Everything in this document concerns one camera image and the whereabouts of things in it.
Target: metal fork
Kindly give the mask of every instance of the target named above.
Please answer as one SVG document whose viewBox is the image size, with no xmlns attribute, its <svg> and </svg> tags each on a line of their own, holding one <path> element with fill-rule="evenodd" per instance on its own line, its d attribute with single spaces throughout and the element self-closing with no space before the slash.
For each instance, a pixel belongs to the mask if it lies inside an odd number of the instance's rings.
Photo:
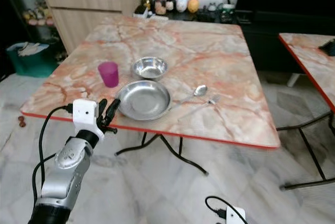
<svg viewBox="0 0 335 224">
<path fill-rule="evenodd" d="M 215 95 L 214 97 L 212 97 L 212 98 L 211 98 L 209 101 L 207 101 L 206 103 L 204 103 L 204 104 L 202 104 L 202 105 L 196 107 L 195 109 L 191 110 L 190 112 L 188 112 L 188 113 L 185 114 L 184 116 L 180 117 L 180 118 L 178 119 L 178 121 L 181 120 L 181 119 L 183 119 L 183 118 L 185 118 L 185 117 L 187 117 L 187 116 L 189 116 L 189 115 L 191 115 L 191 114 L 193 114 L 193 113 L 195 113 L 196 111 L 198 111 L 198 110 L 200 110 L 200 109 L 206 107 L 207 105 L 210 105 L 210 104 L 214 105 L 214 104 L 216 104 L 219 100 L 220 100 L 220 95 Z"/>
</svg>

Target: jar with red lid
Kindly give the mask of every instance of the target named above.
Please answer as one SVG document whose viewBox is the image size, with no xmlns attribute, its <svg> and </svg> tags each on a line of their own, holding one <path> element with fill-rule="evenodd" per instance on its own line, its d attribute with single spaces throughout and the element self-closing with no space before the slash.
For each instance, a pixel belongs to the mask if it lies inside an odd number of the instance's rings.
<svg viewBox="0 0 335 224">
<path fill-rule="evenodd" d="M 155 13 L 157 15 L 166 14 L 166 0 L 155 0 Z"/>
</svg>

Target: metal bowl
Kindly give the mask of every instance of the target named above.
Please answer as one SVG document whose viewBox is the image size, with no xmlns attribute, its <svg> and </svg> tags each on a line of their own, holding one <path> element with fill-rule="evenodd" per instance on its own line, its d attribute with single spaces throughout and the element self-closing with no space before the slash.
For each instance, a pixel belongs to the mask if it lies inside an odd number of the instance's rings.
<svg viewBox="0 0 335 224">
<path fill-rule="evenodd" d="M 119 110 L 135 120 L 154 120 L 162 117 L 171 103 L 169 91 L 160 83 L 142 80 L 124 86 L 118 93 Z"/>
<path fill-rule="evenodd" d="M 168 70 L 168 64 L 160 59 L 153 57 L 141 58 L 132 66 L 132 71 L 144 78 L 158 80 Z"/>
</svg>

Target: purple cup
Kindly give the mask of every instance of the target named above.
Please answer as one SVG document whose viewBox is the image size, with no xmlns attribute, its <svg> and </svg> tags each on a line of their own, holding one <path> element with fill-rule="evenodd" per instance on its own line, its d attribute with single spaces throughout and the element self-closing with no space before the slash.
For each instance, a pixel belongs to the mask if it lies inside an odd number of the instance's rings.
<svg viewBox="0 0 335 224">
<path fill-rule="evenodd" d="M 119 84 L 119 72 L 115 62 L 104 62 L 98 66 L 100 76 L 107 87 L 116 87 Z"/>
</svg>

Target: teal bin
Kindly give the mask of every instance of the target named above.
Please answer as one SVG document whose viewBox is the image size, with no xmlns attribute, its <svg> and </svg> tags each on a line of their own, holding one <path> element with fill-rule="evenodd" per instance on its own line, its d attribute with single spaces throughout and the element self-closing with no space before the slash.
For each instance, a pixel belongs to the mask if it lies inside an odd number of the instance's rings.
<svg viewBox="0 0 335 224">
<path fill-rule="evenodd" d="M 6 49 L 15 71 L 18 75 L 33 77 L 48 77 L 57 68 L 57 62 L 49 50 L 48 44 L 40 44 L 37 50 L 29 55 L 19 56 L 24 42 L 16 43 Z"/>
</svg>

